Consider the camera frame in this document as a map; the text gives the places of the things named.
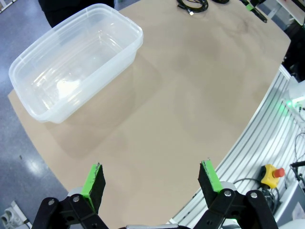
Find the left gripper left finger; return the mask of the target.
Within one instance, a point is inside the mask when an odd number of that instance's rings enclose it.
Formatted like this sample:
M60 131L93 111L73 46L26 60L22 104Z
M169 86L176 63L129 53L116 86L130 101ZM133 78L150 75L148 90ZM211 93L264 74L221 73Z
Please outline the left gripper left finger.
M98 216L106 182L100 163L92 165L81 192L59 201L45 198L36 214L33 229L69 229L80 224L84 229L106 229Z

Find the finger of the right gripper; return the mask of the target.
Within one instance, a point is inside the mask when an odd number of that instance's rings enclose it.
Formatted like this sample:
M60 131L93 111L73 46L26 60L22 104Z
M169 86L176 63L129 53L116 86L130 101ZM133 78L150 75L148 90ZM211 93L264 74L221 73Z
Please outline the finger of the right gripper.
M262 22L267 23L267 18L251 3L248 3L246 8L252 12L256 17L258 17Z

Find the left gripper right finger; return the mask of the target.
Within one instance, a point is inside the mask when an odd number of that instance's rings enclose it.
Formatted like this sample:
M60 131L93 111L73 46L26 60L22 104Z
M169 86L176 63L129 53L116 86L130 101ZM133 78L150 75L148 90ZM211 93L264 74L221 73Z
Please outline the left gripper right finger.
M208 209L196 229L219 229L226 219L235 219L242 229L278 228L262 192L250 190L242 195L224 188L210 160L200 163L198 181Z

